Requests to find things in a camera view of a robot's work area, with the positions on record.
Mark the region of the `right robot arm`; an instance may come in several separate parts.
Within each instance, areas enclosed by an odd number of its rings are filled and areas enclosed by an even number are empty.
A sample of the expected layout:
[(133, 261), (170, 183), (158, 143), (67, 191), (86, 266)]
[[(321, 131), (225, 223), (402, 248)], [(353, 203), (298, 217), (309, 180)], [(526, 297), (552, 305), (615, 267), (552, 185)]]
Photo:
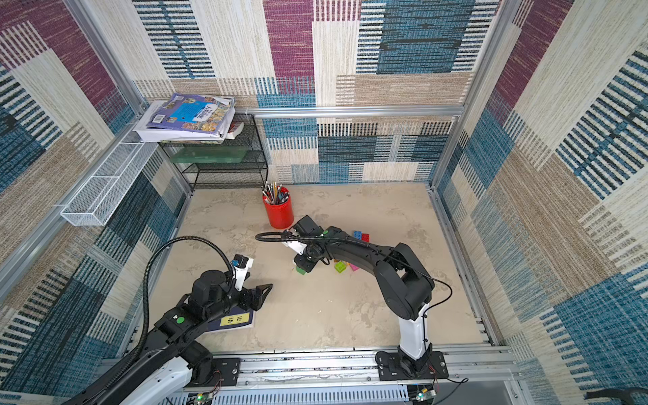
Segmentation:
[(373, 275), (384, 302), (398, 317), (402, 358), (412, 363), (428, 358), (426, 312), (431, 307), (435, 281), (410, 246), (375, 245), (337, 227), (323, 229), (309, 216), (283, 235), (295, 238), (286, 246), (296, 252), (299, 270), (309, 273), (319, 262), (339, 261)]

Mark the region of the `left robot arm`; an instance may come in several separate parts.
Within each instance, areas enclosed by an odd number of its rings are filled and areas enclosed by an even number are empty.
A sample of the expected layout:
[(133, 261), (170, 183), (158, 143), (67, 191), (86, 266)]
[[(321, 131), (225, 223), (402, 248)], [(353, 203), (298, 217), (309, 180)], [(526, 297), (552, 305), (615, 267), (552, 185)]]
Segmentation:
[(260, 310), (273, 288), (269, 283), (231, 290), (229, 281), (218, 270), (203, 273), (127, 356), (67, 403), (155, 404), (194, 381), (211, 383), (214, 357), (197, 339), (235, 307)]

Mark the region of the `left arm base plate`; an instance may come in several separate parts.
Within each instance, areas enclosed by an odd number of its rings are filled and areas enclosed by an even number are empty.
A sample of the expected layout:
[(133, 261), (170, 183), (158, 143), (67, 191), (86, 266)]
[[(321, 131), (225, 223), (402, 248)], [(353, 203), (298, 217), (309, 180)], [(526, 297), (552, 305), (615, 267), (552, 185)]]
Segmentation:
[(241, 358), (214, 358), (203, 362), (192, 373), (190, 387), (235, 386)]

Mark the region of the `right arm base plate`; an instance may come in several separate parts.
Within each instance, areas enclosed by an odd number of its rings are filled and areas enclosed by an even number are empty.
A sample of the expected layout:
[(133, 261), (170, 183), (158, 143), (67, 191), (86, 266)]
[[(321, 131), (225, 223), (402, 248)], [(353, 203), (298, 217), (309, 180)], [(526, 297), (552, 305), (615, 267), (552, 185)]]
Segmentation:
[(447, 362), (440, 351), (428, 350), (420, 359), (411, 359), (402, 351), (378, 351), (375, 355), (381, 381), (413, 381), (446, 379)]

